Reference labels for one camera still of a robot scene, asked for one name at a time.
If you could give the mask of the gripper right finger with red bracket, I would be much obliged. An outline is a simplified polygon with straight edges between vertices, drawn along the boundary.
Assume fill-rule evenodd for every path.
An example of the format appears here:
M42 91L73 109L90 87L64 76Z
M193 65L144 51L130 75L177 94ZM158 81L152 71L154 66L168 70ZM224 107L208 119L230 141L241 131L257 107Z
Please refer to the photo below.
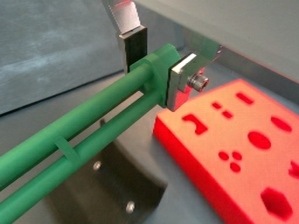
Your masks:
M220 56L222 46L188 31L185 48L189 53L169 68L165 107L170 111L188 101L192 89L201 92L206 87L209 79L202 75L204 67Z

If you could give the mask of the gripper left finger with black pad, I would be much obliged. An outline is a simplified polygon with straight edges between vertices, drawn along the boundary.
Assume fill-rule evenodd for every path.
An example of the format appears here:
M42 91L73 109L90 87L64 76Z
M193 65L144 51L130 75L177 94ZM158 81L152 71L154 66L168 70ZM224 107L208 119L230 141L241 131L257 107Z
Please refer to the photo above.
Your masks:
M146 28L140 23L132 0L101 0L116 29L118 48L122 52L124 71L146 55Z

